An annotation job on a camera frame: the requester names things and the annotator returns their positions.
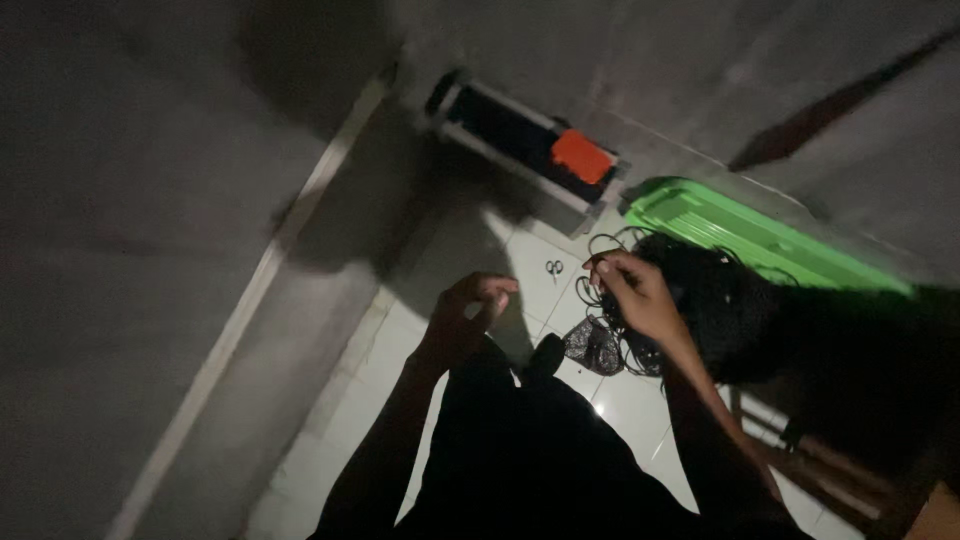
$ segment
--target white tile floor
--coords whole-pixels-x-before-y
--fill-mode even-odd
[[[480,223],[487,230],[479,238],[465,237],[476,232],[464,227],[458,216],[441,223],[414,265],[414,275],[408,282],[435,296],[470,271],[484,269],[485,261],[478,252],[494,257],[505,255],[520,282],[521,298],[516,305],[522,306],[522,312],[508,312],[492,331],[508,355],[529,354],[544,335],[564,335],[583,320],[586,310],[574,283],[585,274],[580,264],[587,256],[588,237],[570,241],[539,222],[514,227],[490,212],[482,216]],[[610,210],[593,233],[615,233],[624,226],[622,218]],[[548,260],[559,260],[564,265],[556,285],[544,270]],[[503,328],[509,326],[522,328]],[[312,532],[333,482],[373,423],[403,361],[416,348],[425,328],[425,317],[396,299],[391,291],[383,290],[377,295],[302,433],[254,510],[246,534],[249,540],[302,539]],[[680,503],[696,510],[658,380],[628,373],[602,378],[569,359],[564,360],[556,376],[593,403],[631,446],[641,467],[670,489]],[[410,509],[420,490],[420,475],[445,384],[444,378],[434,390],[400,516]],[[775,424],[783,422],[776,411],[749,399],[744,400],[744,407]],[[763,429],[753,429],[758,430],[758,436],[764,435]],[[789,480],[779,474],[776,477],[787,507],[803,530],[818,540],[862,538]]]

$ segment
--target green plastic container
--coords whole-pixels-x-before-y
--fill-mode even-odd
[[[726,248],[772,282],[912,292],[908,283],[685,178],[657,180],[626,219],[705,248]]]

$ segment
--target orange object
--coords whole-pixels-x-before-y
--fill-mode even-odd
[[[610,170],[610,157],[577,130],[566,130],[550,147],[554,163],[563,165],[587,184],[596,184]]]

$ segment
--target scissors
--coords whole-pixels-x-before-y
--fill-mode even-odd
[[[553,276],[553,286],[557,286],[557,275],[564,270],[564,264],[558,260],[548,260],[546,262],[546,271]]]

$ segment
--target black shoe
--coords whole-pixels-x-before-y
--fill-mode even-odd
[[[526,386],[537,380],[553,377],[564,362],[564,349],[564,341],[558,335],[547,334],[530,357],[530,364],[517,374],[520,383]]]

